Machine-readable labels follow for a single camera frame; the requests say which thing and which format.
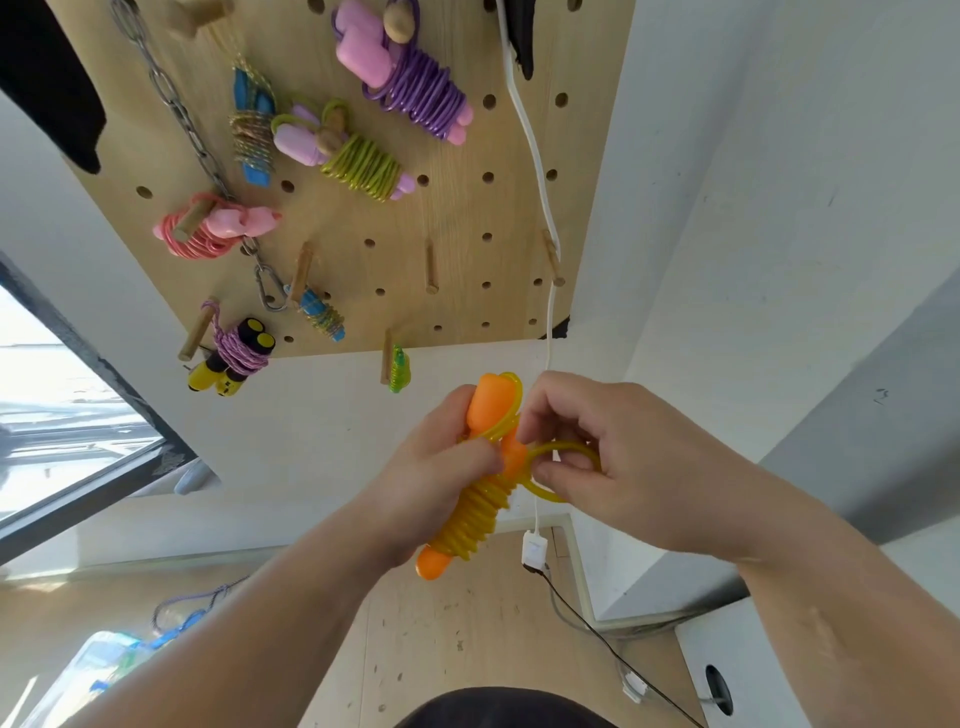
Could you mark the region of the person's left hand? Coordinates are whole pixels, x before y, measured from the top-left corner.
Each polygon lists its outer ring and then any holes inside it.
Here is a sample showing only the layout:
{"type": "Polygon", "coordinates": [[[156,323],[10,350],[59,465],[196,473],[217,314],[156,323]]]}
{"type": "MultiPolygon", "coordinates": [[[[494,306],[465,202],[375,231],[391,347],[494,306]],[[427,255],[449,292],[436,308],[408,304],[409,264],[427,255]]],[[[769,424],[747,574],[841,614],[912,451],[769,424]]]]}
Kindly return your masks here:
{"type": "Polygon", "coordinates": [[[356,498],[370,540],[389,568],[410,559],[431,540],[461,491],[443,492],[443,451],[457,444],[491,444],[469,437],[467,412],[475,386],[448,394],[406,437],[378,476],[356,498]]]}

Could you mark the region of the person's right hand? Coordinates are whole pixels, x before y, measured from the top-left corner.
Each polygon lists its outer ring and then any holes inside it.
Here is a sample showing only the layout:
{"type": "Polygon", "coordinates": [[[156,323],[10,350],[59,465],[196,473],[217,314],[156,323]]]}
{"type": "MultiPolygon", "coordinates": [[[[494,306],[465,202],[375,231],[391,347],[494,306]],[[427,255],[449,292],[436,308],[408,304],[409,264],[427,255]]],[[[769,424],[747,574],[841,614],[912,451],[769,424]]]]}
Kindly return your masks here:
{"type": "Polygon", "coordinates": [[[582,513],[604,525],[664,551],[755,555],[759,468],[641,385],[546,371],[516,435],[577,441],[599,456],[601,511],[582,513]]]}

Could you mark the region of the person's left forearm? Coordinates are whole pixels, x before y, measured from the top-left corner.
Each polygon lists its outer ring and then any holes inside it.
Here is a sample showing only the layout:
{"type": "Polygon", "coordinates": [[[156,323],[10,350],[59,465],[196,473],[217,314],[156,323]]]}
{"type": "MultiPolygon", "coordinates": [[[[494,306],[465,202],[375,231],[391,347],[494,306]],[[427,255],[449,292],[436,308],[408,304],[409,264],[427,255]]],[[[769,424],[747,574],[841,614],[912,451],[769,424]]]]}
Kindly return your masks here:
{"type": "Polygon", "coordinates": [[[366,596],[425,540],[342,508],[62,728],[297,728],[366,596]]]}

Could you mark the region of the person's right forearm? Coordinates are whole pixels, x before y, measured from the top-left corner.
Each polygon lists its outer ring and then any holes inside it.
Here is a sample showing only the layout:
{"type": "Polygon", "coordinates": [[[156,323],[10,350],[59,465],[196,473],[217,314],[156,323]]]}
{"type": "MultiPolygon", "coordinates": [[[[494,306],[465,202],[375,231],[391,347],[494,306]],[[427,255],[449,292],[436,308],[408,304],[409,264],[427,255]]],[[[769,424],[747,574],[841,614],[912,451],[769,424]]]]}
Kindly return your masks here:
{"type": "Polygon", "coordinates": [[[960,617],[821,501],[737,478],[735,564],[812,728],[960,728],[960,617]]]}

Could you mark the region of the black shirt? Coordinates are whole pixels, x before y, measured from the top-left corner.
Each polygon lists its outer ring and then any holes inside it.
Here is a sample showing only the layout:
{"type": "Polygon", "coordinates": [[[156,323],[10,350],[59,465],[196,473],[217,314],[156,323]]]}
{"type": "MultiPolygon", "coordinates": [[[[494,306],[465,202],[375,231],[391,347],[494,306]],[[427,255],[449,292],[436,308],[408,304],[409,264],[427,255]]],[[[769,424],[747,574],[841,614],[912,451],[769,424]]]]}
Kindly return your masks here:
{"type": "Polygon", "coordinates": [[[393,728],[618,728],[570,698],[512,686],[465,687],[438,695],[393,728]]]}

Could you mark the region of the wooden pegboard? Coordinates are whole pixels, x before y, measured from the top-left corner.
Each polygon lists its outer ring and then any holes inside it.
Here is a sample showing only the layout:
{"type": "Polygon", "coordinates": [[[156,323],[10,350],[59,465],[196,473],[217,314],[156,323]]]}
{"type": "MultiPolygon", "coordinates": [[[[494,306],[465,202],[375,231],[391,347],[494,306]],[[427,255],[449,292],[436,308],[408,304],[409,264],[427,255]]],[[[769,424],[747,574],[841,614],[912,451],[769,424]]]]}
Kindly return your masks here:
{"type": "MultiPolygon", "coordinates": [[[[385,330],[406,348],[537,339],[546,333],[548,229],[529,144],[509,94],[495,0],[417,0],[418,46],[474,110],[466,140],[437,140],[406,115],[364,97],[335,57],[331,20],[344,0],[230,0],[229,16],[192,39],[171,30],[172,0],[132,0],[147,50],[168,73],[241,203],[282,218],[261,252],[288,283],[305,243],[312,289],[345,315],[349,352],[372,351],[385,330]],[[272,153],[270,183],[245,180],[230,121],[231,72],[243,61],[270,82],[282,112],[338,98],[348,126],[392,155],[414,180],[405,200],[359,189],[272,153]]],[[[252,256],[234,249],[188,261],[153,237],[163,214],[214,182],[162,109],[144,57],[110,0],[48,0],[102,100],[107,122],[96,176],[84,188],[182,324],[207,297],[224,313],[263,313],[252,256]]],[[[534,75],[514,81],[543,163],[558,229],[556,319],[570,314],[636,0],[535,0],[534,75]]]]}

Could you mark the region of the metal carabiner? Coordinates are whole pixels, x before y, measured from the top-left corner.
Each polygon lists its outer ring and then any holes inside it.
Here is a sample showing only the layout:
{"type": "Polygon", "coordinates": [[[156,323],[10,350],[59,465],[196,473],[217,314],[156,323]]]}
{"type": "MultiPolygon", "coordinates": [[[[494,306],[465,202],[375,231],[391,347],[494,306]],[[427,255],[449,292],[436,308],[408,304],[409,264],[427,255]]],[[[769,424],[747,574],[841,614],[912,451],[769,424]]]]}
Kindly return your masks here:
{"type": "Polygon", "coordinates": [[[255,263],[254,279],[259,301],[264,310],[280,313],[288,308],[288,294],[276,270],[261,261],[255,263]]]}

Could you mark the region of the white plastic object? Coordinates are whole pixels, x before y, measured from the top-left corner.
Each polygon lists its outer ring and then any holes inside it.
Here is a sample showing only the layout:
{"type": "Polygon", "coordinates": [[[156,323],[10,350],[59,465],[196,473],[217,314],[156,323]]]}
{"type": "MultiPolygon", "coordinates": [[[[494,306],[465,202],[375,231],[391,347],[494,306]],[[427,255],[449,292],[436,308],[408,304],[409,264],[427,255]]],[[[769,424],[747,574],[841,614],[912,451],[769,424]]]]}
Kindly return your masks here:
{"type": "Polygon", "coordinates": [[[197,458],[182,469],[179,479],[174,484],[173,493],[178,496],[187,496],[205,489],[218,488],[221,485],[221,478],[204,460],[197,458]]]}

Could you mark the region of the clear plastic bag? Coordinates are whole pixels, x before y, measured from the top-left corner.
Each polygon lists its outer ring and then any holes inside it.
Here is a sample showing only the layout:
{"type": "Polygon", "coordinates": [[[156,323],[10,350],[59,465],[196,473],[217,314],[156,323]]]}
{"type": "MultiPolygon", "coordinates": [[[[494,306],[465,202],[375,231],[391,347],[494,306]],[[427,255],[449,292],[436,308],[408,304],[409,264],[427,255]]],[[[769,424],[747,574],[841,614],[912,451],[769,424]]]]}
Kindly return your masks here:
{"type": "Polygon", "coordinates": [[[157,639],[127,633],[93,634],[69,661],[19,728],[60,728],[161,648],[157,639]]]}

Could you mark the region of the black cloth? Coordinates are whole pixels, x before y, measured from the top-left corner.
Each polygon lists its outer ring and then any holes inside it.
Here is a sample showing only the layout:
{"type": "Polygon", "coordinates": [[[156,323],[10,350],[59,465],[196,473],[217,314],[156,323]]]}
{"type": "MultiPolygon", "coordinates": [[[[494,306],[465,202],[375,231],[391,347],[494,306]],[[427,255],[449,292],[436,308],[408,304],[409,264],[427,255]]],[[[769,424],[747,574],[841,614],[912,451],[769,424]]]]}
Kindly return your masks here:
{"type": "Polygon", "coordinates": [[[89,175],[106,111],[46,0],[0,0],[0,91],[89,175]]]}

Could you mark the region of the black window frame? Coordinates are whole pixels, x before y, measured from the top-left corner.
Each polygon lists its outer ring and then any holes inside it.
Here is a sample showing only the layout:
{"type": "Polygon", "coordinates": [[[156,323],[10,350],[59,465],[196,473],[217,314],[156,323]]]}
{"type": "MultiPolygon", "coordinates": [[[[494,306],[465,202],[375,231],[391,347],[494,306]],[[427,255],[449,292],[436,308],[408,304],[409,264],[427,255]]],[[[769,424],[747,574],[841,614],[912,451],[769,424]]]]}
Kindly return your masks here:
{"type": "Polygon", "coordinates": [[[94,374],[116,390],[160,436],[157,442],[127,455],[105,470],[78,480],[64,492],[31,505],[25,512],[0,519],[0,566],[5,566],[192,462],[197,455],[3,252],[0,252],[0,286],[56,334],[94,374]]]}

